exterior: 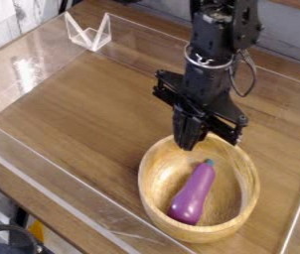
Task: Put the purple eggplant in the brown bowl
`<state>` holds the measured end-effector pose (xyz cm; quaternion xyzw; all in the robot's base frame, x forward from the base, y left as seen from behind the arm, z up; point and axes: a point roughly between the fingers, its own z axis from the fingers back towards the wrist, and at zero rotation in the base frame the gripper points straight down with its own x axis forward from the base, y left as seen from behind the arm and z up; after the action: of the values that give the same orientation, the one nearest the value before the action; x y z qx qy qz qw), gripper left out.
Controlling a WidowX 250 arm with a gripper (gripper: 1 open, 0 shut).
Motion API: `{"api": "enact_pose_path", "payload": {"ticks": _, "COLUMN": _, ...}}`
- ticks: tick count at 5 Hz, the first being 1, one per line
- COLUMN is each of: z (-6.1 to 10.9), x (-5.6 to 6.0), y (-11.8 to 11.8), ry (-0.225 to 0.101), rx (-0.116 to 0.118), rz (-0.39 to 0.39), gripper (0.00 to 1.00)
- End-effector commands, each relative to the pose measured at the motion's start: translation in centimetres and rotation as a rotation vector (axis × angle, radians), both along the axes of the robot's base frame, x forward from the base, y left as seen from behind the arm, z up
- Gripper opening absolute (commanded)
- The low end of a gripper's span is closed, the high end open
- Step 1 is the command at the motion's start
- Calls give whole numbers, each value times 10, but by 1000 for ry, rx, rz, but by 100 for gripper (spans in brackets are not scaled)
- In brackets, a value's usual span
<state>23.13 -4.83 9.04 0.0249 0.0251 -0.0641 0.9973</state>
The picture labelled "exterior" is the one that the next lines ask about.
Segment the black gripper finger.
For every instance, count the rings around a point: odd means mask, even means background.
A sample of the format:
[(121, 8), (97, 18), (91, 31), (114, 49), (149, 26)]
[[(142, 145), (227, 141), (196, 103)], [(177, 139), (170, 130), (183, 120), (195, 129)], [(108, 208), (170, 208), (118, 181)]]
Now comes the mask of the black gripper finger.
[(188, 150), (192, 151), (196, 145), (205, 140), (209, 133), (211, 123), (205, 118), (191, 117), (188, 123), (189, 144)]
[(173, 130), (174, 130), (174, 140), (181, 148), (191, 148), (191, 134), (189, 134), (189, 121), (191, 117), (180, 106), (174, 107), (173, 114)]

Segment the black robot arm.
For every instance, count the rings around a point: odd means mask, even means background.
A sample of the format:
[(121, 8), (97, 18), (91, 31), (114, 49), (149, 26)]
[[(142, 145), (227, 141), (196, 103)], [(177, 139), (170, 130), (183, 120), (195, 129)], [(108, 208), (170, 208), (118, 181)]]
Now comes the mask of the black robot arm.
[(195, 149), (213, 133), (239, 142), (248, 117), (231, 93), (249, 95), (235, 83), (237, 63), (256, 69), (248, 48), (257, 43), (263, 24), (257, 0), (191, 0), (193, 36), (185, 46), (183, 74), (160, 69), (153, 94), (173, 107), (173, 134), (178, 147)]

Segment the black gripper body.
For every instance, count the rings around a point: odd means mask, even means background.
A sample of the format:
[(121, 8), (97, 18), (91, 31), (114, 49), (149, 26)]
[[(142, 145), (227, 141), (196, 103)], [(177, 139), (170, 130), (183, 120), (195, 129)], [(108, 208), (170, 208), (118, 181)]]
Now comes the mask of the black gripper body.
[(205, 118), (211, 123), (209, 133), (236, 145), (248, 118), (229, 96), (231, 75), (231, 67), (209, 69), (191, 63), (184, 74), (160, 69), (153, 94), (173, 107), (173, 114), (180, 106), (189, 117)]

